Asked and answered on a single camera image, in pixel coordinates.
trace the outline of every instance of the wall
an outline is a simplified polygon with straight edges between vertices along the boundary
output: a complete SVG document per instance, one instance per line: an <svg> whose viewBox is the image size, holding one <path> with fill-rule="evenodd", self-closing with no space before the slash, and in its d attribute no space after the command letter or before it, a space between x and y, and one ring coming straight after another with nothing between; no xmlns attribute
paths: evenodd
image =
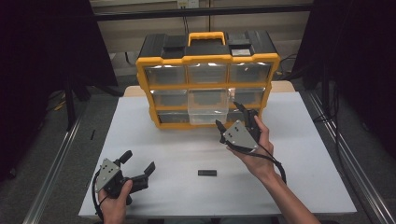
<svg viewBox="0 0 396 224"><path fill-rule="evenodd" d="M312 0L200 0L200 7L248 7L312 3ZM177 1L169 0L91 0L95 13L176 9ZM285 56L296 53L303 38L309 12L262 13L188 17L190 32L225 31L240 33L246 30L267 30L279 52ZM184 34L182 18L149 19L136 21L99 21L100 30L109 53L139 51L148 34Z"/></svg>

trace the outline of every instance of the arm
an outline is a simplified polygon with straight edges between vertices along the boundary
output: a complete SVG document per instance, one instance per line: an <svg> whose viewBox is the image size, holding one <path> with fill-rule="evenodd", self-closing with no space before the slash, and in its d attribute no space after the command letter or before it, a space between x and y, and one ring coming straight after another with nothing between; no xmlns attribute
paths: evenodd
<svg viewBox="0 0 396 224"><path fill-rule="evenodd" d="M254 119L262 130L260 144L273 154L274 146L269 141L269 129L257 116L255 116ZM282 181L282 178L275 172L274 165L271 161L245 155L234 150L231 150L231 152L262 182L288 223L319 223L316 217L294 195ZM267 155L262 148L257 149L255 153Z"/></svg>
<svg viewBox="0 0 396 224"><path fill-rule="evenodd" d="M107 197L104 189L98 193L98 200L101 203L104 224L122 224L126 215L126 198L132 188L132 180L128 180L122 186L119 198L112 199Z"/></svg>

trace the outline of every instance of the hand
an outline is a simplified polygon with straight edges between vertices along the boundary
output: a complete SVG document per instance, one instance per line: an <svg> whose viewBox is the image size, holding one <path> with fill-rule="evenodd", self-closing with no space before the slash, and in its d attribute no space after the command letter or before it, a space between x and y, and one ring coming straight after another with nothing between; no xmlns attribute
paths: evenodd
<svg viewBox="0 0 396 224"><path fill-rule="evenodd" d="M259 117L254 116L254 119L256 120L257 125L259 126L260 130L262 130L262 133L260 135L260 141L259 144L265 147L271 155L274 153L274 145L270 142L269 140L269 133L270 130L265 126L262 121L259 119ZM235 150L230 149L231 152L237 156L248 168L248 170L255 175L263 184L270 178L273 177L275 173L274 169L274 164L271 161L262 159L262 158L257 158L257 157L252 157L246 154L242 154L240 152L237 152ZM254 153L257 154L262 154L264 156L268 156L268 153L261 147L256 149Z"/></svg>
<svg viewBox="0 0 396 224"><path fill-rule="evenodd" d="M128 180L122 186L119 198L112 199L107 197L107 192L101 189L98 193L98 200L101 203L103 218L105 224L121 224L125 221L126 215L126 198L132 188L132 180Z"/></svg>

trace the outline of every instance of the cable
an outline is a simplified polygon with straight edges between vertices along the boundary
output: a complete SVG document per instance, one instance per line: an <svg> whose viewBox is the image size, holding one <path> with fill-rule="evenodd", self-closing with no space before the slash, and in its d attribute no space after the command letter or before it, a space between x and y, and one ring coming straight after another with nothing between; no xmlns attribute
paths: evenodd
<svg viewBox="0 0 396 224"><path fill-rule="evenodd" d="M373 220L370 218L369 213L367 211L367 209L365 208L363 202L361 201L361 197L359 196L358 192L356 191L355 187L352 184L352 181L349 177L349 175L347 174L346 168L344 166L343 160L341 158L341 152L340 152L340 148L339 148L339 128L338 128L338 109L339 109L339 93L338 93L338 88L337 85L334 86L334 90L333 90L333 96L334 98L334 125L335 125L335 153L337 154L338 160L340 162L341 165L341 169L344 173L344 177L346 178L346 181L349 183L349 186L352 188L353 193L356 195L356 197L358 198L359 203L361 204L361 208L363 209L365 215L368 217L368 219L370 220L370 223L374 223Z"/></svg>
<svg viewBox="0 0 396 224"><path fill-rule="evenodd" d="M105 199L106 199L107 197L108 197L108 195L107 195L104 199L102 199L102 201L99 202L99 206L102 205L102 203L105 201Z"/></svg>
<svg viewBox="0 0 396 224"><path fill-rule="evenodd" d="M212 0L209 0L209 8L212 8ZM211 16L209 15L209 32L211 32L211 29L212 29L212 25L211 25L211 23L212 23L212 20L211 20Z"/></svg>
<svg viewBox="0 0 396 224"><path fill-rule="evenodd" d="M271 162L276 166L276 168L279 170L280 176L282 177L283 182L285 182L285 184L287 184L287 181L286 181L286 172L285 172L285 169L283 169L282 163L281 163L280 161L277 161L277 160L275 159L275 157L274 157L265 147L263 147L262 145L259 144L259 146L260 146L262 149L264 149L264 150L268 153L269 156L264 156L264 155L259 154L259 153L246 152L246 151L243 151L243 150L239 150L238 148L232 147L232 144L231 144L229 141L226 141L226 143L227 143L227 145L228 145L232 150L235 150L235 151L237 151L237 152L239 152L239 153L242 153L242 154L245 154L245 155L248 155L248 156L258 157L258 158L262 158L262 159L266 159L266 160L268 160L268 161L271 161Z"/></svg>
<svg viewBox="0 0 396 224"><path fill-rule="evenodd" d="M96 215L98 215L99 218L103 220L103 213L102 213L102 210L100 209L100 204L98 204L96 201L96 195L95 195L95 190L94 190L94 186L96 184L96 179L99 176L99 174L100 174L100 170L98 170L98 172L96 172L95 176L93 177L91 190L92 190L92 201L93 201L93 205L96 210Z"/></svg>
<svg viewBox="0 0 396 224"><path fill-rule="evenodd" d="M183 24L184 24L184 34L188 35L190 33L189 24L187 23L187 17L183 17Z"/></svg>
<svg viewBox="0 0 396 224"><path fill-rule="evenodd" d="M280 75L281 75L281 76L284 76L284 75L285 75L285 69L283 69L283 62L285 62L285 61L287 61L287 60L296 60L296 58L297 58L297 54L296 54L296 53L293 53L293 54L287 56L286 58L280 60L280 62L279 62L279 67L280 67L280 73L281 73Z"/></svg>
<svg viewBox="0 0 396 224"><path fill-rule="evenodd" d="M352 184L352 181L349 177L349 175L347 174L347 170L344 166L343 163L343 159L341 157L341 151L339 148L339 127L338 127L338 112L339 112L339 91L338 91L338 86L336 83L334 83L334 87L332 90L332 103L331 103L331 108L333 110L333 114L330 115L330 118L328 118L325 114L319 115L317 118L313 119L314 122L329 122L332 121L334 122L334 126L335 126L335 153L337 155L337 159L340 162L340 166L341 166L341 171L342 171L342 175L346 178L347 183L349 184L349 186L351 187L353 193L356 195L359 203L361 204L361 208L364 211L364 214L368 217L368 219L370 220L370 223L374 223L373 220L370 218L369 213L367 211L367 209L364 207L363 202L361 201L361 197L359 196L357 190L355 189L355 187Z"/></svg>

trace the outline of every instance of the metal rail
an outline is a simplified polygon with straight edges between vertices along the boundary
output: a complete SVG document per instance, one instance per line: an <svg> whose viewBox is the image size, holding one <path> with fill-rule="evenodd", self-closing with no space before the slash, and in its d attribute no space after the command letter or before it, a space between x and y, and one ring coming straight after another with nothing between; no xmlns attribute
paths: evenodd
<svg viewBox="0 0 396 224"><path fill-rule="evenodd" d="M312 104L315 106L317 112L320 115L323 114L323 110L321 109L321 101L319 100L319 97L315 93L309 93L309 97ZM328 121L325 122L324 125L327 128L330 136L332 137L332 140L335 143L335 134L337 130L335 123L333 121ZM367 177L366 173L364 173L363 169L361 169L361 166L359 165L357 159L353 155L352 150L348 146L343 135L339 133L338 137L339 137L339 148L341 149L340 154L343 157L343 160L345 161L350 172L355 177L355 180L361 187L361 191L363 192L367 201L373 208L379 221L383 224L396 223L387 205L385 204L384 199L378 193L373 183Z"/></svg>
<svg viewBox="0 0 396 224"><path fill-rule="evenodd" d="M50 198L52 190L55 186L56 180L58 179L59 173L61 172L62 166L64 165L64 160L66 158L67 152L71 147L73 140L76 136L79 124L81 123L81 118L83 117L87 104L84 104L81 108L81 112L74 125L71 127L70 131L66 133L64 140L59 148L58 154L55 157L47 177L40 188L40 191L35 196L29 212L27 213L23 224L36 224L41 218L47 202Z"/></svg>
<svg viewBox="0 0 396 224"><path fill-rule="evenodd" d="M322 7L335 6L329 3ZM185 9L167 9L136 12L106 12L94 13L93 15L67 15L67 16L45 16L44 21L123 21L173 17L199 17L216 15L235 15L235 14L257 14L257 13L278 13L278 12L300 12L311 11L313 4L296 5L273 5L261 7L201 7Z"/></svg>

